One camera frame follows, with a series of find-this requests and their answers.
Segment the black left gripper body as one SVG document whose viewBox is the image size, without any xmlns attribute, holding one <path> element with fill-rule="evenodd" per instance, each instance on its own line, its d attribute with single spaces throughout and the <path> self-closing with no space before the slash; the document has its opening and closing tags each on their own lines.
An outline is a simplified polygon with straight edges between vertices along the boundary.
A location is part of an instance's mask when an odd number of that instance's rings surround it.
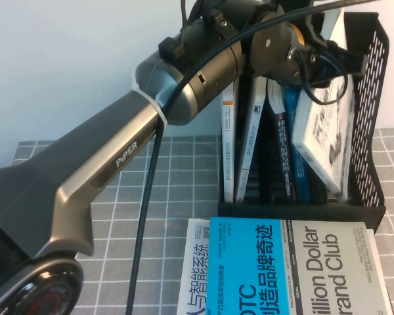
<svg viewBox="0 0 394 315">
<path fill-rule="evenodd" d="M 298 20 L 298 27 L 309 47 L 309 69 L 314 70 L 313 81 L 329 81 L 336 69 L 330 60 L 332 34 L 337 23 L 337 10 L 309 13 Z"/>
</svg>

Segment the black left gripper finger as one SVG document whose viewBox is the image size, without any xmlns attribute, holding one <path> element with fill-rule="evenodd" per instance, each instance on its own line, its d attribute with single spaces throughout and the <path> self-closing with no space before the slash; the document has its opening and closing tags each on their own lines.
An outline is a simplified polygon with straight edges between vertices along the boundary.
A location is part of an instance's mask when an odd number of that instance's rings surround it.
<svg viewBox="0 0 394 315">
<path fill-rule="evenodd" d="M 341 48 L 336 42 L 328 41 L 328 52 L 343 66 L 348 74 L 364 76 L 368 65 L 368 56 Z"/>
</svg>

